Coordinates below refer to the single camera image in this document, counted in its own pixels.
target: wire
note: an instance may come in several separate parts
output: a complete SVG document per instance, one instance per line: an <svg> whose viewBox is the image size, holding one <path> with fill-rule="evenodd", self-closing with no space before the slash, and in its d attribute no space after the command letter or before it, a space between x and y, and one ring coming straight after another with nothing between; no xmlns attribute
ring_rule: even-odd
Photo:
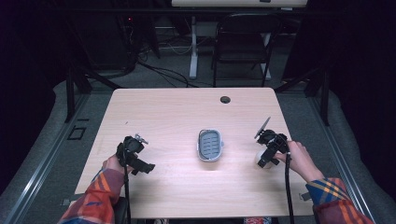
<svg viewBox="0 0 396 224"><path fill-rule="evenodd" d="M188 52L191 50L191 48L192 48L192 45L186 46L186 47L174 47L174 46L172 46L171 44L167 44L167 45L168 45L170 48L161 48L161 49L171 49L175 54L178 54L178 55L186 54L186 53L188 53ZM179 51L175 50L175 48L188 48L188 49L185 50L185 51L179 52Z"/></svg>
<svg viewBox="0 0 396 224"><path fill-rule="evenodd" d="M171 83L167 79L167 77L172 78L172 79L174 79L174 80L176 80L178 82L186 84L186 88L188 88L188 87L198 88L198 86L190 84L190 82L182 74L180 74L180 73L178 73L176 71L173 71L173 70L170 70L170 69L166 69L166 68L154 67L154 66L148 65L146 63L141 63L141 62L138 62L138 64L146 67L149 70L152 70L152 71L156 72L157 74L162 76L168 83L170 83L173 87L175 87L175 85L173 83Z"/></svg>
<svg viewBox="0 0 396 224"><path fill-rule="evenodd" d="M206 83L206 82L201 82L201 81L190 81L189 83L200 83L200 84L207 85L207 86L209 86L209 87L213 87L213 84Z"/></svg>
<svg viewBox="0 0 396 224"><path fill-rule="evenodd" d="M129 43L132 45L134 43L134 40L132 37L134 37L134 27L133 26L122 26L121 27L124 32L126 32L126 29L131 29L131 33L129 34Z"/></svg>
<svg viewBox="0 0 396 224"><path fill-rule="evenodd" d="M140 61L146 62L149 59L149 52L151 51L150 47L146 47L145 49L141 49L138 56Z"/></svg>
<svg viewBox="0 0 396 224"><path fill-rule="evenodd" d="M122 151L122 156L125 160L125 149ZM129 200L129 178L128 178L128 169L126 168L127 164L125 162L124 164L124 188L125 188L125 198L127 200L127 218L128 218L128 224L131 224L131 202Z"/></svg>
<svg viewBox="0 0 396 224"><path fill-rule="evenodd" d="M164 35L171 36L169 39L162 40L159 44L168 44L168 43L177 43L177 42L185 42L191 43L191 39L181 35Z"/></svg>
<svg viewBox="0 0 396 224"><path fill-rule="evenodd" d="M204 42L206 42L206 40L210 40L210 39L213 39L213 37L207 36L203 40L201 40L199 43L197 43L197 45L202 45Z"/></svg>
<svg viewBox="0 0 396 224"><path fill-rule="evenodd" d="M283 142L285 143L286 146L286 165L285 165L285 183L286 183L286 195L288 197L288 207L289 207L289 217L290 217L290 224L294 224L294 213L293 213L293 203L291 201L291 192L290 192L290 177L289 177L289 172L290 172L290 161L291 161L291 154L290 154L290 149L288 146L288 141L284 139L281 135L276 134L279 136Z"/></svg>

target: chair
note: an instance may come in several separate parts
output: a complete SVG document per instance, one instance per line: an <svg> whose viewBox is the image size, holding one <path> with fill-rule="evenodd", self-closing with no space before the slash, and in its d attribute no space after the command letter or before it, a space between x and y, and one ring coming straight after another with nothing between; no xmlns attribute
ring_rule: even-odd
<svg viewBox="0 0 396 224"><path fill-rule="evenodd" d="M213 51L213 87L216 87L217 63L265 63L262 87L268 72L271 52L276 35L282 28L276 15L260 13L236 13L226 16L218 23ZM269 34L265 45L263 35Z"/></svg>

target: wooden table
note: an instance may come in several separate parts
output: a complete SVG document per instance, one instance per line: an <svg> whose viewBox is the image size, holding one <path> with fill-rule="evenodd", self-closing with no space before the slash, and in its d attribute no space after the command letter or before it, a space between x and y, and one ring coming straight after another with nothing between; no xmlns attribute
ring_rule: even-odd
<svg viewBox="0 0 396 224"><path fill-rule="evenodd" d="M228 96L224 104L220 97ZM288 127L269 88L116 90L109 102L76 193L83 193L127 135L148 141L139 158L156 164L148 175L130 175L133 218L262 217L289 214L284 163L261 169L254 163L263 149L254 136ZM216 162L198 158L198 134L216 129L224 142ZM290 171L294 215L312 215L304 202L305 182Z"/></svg>

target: red plaid shirt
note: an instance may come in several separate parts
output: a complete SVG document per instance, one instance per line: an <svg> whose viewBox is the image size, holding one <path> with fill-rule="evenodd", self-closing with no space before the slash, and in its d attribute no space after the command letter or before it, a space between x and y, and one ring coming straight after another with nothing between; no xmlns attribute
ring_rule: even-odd
<svg viewBox="0 0 396 224"><path fill-rule="evenodd" d="M114 223L113 207L123 185L123 174L105 169L85 194L64 213L59 223Z"/></svg>
<svg viewBox="0 0 396 224"><path fill-rule="evenodd" d="M307 183L306 188L314 202L319 223L373 223L355 208L341 179L314 180Z"/></svg>

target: black curtain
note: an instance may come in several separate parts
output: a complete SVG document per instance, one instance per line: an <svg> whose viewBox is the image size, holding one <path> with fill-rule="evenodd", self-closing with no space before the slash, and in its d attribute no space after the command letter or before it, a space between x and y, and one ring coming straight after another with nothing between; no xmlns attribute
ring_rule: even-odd
<svg viewBox="0 0 396 224"><path fill-rule="evenodd" d="M71 59L87 62L59 17L34 1L0 3L1 184L3 192L40 134Z"/></svg>
<svg viewBox="0 0 396 224"><path fill-rule="evenodd" d="M283 78L317 67L334 48L334 37L345 39L330 69L331 90L341 101L361 160L375 182L396 199L396 17L392 6L389 0L310 0L308 11L345 14L334 20L303 20Z"/></svg>

